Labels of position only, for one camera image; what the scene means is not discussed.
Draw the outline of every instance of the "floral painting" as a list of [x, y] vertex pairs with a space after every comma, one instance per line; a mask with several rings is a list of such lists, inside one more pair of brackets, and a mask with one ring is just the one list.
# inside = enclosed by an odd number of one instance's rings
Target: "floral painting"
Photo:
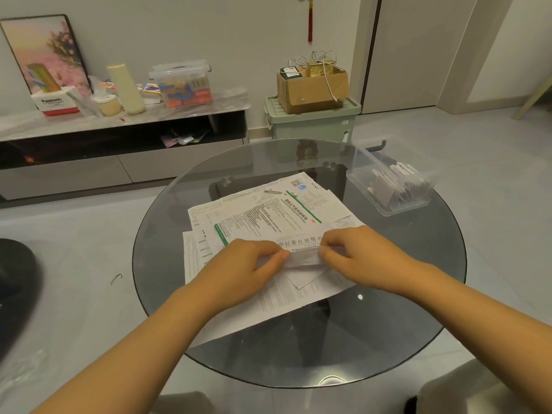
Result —
[[91, 93], [87, 71], [66, 15], [2, 19], [0, 25], [31, 93], [40, 91], [28, 65], [43, 64], [59, 87]]

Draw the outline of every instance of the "white wall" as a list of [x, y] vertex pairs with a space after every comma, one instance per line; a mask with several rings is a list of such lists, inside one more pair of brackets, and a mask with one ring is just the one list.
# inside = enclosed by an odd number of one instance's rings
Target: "white wall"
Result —
[[525, 96], [552, 74], [552, 0], [513, 0], [468, 101]]
[[[136, 82], [151, 66], [207, 59], [211, 85], [245, 85], [250, 128], [266, 126], [264, 98], [276, 93], [276, 72], [313, 49], [334, 49], [350, 70], [361, 0], [314, 0], [314, 43], [307, 42], [305, 0], [0, 0], [0, 17], [65, 13], [89, 73], [125, 62]], [[33, 110], [9, 47], [0, 36], [0, 115]]]

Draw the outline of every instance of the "door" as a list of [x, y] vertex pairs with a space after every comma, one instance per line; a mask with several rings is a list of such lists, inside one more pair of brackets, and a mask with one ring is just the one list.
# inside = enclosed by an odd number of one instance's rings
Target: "door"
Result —
[[362, 113], [437, 104], [475, 1], [379, 0]]

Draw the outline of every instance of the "green storage bin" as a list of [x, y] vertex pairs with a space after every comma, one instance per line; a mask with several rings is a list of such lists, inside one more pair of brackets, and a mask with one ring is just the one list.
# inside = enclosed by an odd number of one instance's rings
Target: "green storage bin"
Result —
[[312, 138], [351, 142], [354, 121], [362, 109], [353, 99], [344, 99], [340, 109], [288, 115], [277, 97], [267, 97], [264, 102], [268, 128], [274, 139]]

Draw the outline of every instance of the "person's left hand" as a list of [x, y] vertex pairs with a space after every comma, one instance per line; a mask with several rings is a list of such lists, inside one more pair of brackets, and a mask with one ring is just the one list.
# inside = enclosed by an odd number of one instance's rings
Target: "person's left hand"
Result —
[[[272, 258], [257, 268], [259, 257]], [[289, 251], [272, 241], [235, 239], [190, 282], [214, 313], [247, 301], [280, 271]]]

